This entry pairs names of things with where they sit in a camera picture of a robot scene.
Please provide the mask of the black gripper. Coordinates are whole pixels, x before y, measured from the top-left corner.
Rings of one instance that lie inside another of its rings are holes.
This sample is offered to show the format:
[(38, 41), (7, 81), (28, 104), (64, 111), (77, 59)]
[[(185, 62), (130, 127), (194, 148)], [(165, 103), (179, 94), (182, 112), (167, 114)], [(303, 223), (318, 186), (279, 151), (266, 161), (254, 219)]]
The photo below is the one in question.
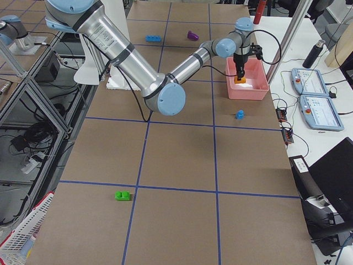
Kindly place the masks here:
[(241, 51), (233, 54), (233, 61), (236, 66), (237, 80), (245, 78), (245, 63), (248, 61), (248, 56)]

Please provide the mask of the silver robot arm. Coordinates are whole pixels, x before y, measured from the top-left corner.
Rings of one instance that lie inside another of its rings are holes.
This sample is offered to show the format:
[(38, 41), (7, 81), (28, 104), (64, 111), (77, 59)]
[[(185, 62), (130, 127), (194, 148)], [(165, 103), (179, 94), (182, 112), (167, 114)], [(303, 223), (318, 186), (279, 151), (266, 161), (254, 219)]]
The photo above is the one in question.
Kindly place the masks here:
[(28, 36), (28, 31), (16, 15), (1, 17), (1, 42), (10, 45), (13, 41)]
[(226, 37), (205, 41), (172, 72), (158, 73), (121, 30), (105, 14), (101, 1), (45, 1), (49, 28), (86, 36), (110, 63), (126, 74), (141, 90), (146, 106), (154, 112), (171, 116), (184, 107), (186, 94), (182, 83), (214, 56), (248, 56), (250, 18), (239, 18)]

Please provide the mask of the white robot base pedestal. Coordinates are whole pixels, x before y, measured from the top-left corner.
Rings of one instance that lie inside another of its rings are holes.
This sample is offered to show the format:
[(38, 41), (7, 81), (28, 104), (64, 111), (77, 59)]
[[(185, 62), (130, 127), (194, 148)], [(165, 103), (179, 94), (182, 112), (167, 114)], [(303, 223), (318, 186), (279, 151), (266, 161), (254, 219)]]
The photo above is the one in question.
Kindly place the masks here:
[(123, 1), (102, 1), (103, 6), (88, 19), (87, 35), (80, 35), (85, 61), (74, 75), (80, 84), (98, 85), (106, 80), (108, 89), (138, 87), (111, 65), (109, 77), (101, 77), (105, 65), (116, 58), (130, 43)]

